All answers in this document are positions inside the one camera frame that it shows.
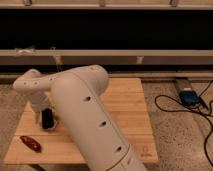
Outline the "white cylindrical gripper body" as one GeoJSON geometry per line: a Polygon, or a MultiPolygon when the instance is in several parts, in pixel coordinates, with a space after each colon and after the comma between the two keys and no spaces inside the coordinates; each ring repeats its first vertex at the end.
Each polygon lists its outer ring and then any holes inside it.
{"type": "Polygon", "coordinates": [[[49,107],[49,100],[45,94],[33,94],[30,97],[31,107],[39,113],[49,107]]]}

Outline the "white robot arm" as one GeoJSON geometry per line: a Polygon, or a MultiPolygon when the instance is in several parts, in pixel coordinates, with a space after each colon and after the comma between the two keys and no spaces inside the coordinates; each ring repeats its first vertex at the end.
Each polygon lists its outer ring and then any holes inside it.
{"type": "Polygon", "coordinates": [[[25,72],[13,88],[28,96],[35,110],[47,106],[48,91],[53,106],[91,171],[147,171],[137,152],[106,110],[100,95],[109,76],[99,65],[43,75],[25,72]]]}

